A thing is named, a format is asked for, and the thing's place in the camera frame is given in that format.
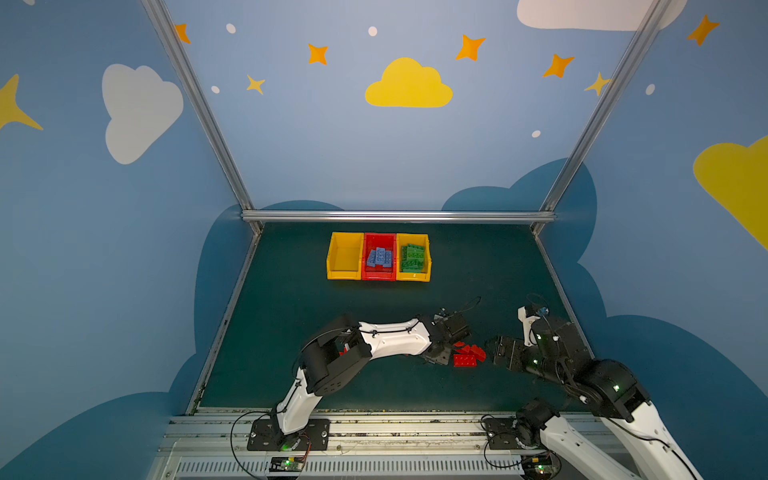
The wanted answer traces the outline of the green lego brick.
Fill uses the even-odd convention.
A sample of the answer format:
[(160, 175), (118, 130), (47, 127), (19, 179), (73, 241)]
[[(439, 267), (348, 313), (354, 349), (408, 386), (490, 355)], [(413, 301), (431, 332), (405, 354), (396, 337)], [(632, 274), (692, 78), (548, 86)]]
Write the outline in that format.
[(403, 273), (422, 273), (425, 267), (425, 259), (423, 258), (401, 258), (400, 271)]
[(402, 254), (404, 258), (423, 258), (424, 253), (424, 247), (421, 245), (407, 244), (402, 247)]

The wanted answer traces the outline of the light blue lego brick corner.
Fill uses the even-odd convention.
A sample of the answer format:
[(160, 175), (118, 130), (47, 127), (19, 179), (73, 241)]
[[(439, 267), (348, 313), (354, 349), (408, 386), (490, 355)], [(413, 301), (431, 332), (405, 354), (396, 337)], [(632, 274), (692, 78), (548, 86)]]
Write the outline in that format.
[(375, 263), (377, 265), (384, 265), (386, 262), (386, 250), (384, 248), (377, 248), (375, 250)]

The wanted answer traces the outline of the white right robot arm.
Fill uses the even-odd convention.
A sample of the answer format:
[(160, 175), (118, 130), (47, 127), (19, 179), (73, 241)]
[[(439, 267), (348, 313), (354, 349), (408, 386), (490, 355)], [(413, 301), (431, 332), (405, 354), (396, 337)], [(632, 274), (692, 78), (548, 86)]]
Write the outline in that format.
[(518, 310), (523, 336), (498, 336), (486, 344), (493, 363), (531, 374), (560, 387), (585, 406), (625, 447), (637, 473), (623, 466), (573, 427), (542, 399), (534, 399), (510, 418), (486, 419), (487, 445), (523, 450), (525, 478), (549, 472), (534, 462), (543, 451), (555, 463), (566, 461), (588, 479), (698, 479), (700, 473), (674, 440), (647, 390), (624, 364), (595, 359), (578, 327), (550, 315), (545, 306)]

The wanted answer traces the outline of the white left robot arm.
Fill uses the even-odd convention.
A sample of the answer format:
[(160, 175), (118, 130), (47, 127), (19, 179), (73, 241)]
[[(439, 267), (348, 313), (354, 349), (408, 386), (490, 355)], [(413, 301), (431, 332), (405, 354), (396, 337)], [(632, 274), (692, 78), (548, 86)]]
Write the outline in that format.
[(302, 346), (286, 396), (270, 412), (278, 443), (297, 436), (323, 397), (345, 388), (373, 360), (417, 356), (446, 365), (453, 345), (470, 335), (463, 314), (441, 311), (399, 323), (374, 324), (343, 315)]

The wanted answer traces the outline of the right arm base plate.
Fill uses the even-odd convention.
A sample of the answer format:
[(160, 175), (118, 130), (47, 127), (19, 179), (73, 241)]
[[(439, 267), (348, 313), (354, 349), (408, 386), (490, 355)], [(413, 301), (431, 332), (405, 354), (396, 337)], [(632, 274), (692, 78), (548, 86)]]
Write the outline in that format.
[(538, 450), (541, 448), (539, 430), (526, 419), (484, 415), (481, 428), (490, 450)]

